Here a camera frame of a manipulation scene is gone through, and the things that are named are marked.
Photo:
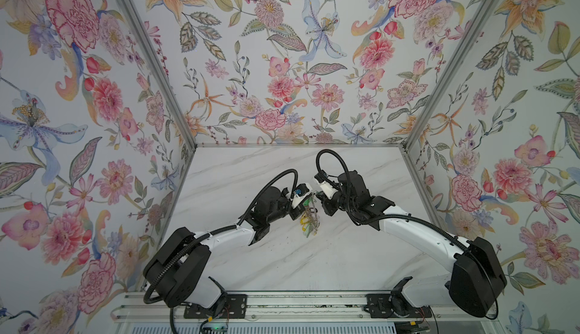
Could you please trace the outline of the large metal keyring with keys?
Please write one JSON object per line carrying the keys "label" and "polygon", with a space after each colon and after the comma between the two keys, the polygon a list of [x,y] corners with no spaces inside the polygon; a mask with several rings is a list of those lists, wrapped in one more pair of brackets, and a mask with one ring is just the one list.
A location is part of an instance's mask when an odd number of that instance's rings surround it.
{"label": "large metal keyring with keys", "polygon": [[309,198],[302,203],[302,207],[304,208],[304,211],[300,217],[300,224],[303,235],[306,238],[316,236],[320,227],[316,200],[314,198]]}

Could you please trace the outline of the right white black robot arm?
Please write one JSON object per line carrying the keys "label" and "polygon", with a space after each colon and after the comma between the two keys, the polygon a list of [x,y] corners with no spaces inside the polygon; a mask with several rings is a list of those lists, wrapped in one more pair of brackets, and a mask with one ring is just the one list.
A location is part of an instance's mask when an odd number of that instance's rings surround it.
{"label": "right white black robot arm", "polygon": [[473,317],[496,318],[491,311],[498,309],[497,299],[507,279],[489,241],[453,236],[392,200],[371,195],[355,171],[339,175],[336,182],[323,171],[314,178],[327,215],[344,211],[358,225],[399,238],[446,270],[445,274],[401,279],[390,291],[397,314],[405,315],[411,308],[454,305]]}

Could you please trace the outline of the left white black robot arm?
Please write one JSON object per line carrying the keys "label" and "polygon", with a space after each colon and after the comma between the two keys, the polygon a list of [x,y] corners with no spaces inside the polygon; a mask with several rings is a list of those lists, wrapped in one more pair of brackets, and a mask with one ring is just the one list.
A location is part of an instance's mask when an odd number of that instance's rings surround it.
{"label": "left white black robot arm", "polygon": [[143,303],[163,302],[170,309],[184,305],[204,318],[220,317],[228,294],[216,279],[204,275],[210,258],[258,243],[279,219],[299,219],[313,197],[309,184],[299,184],[293,190],[264,187],[234,225],[198,233],[178,228],[143,270],[147,282]]}

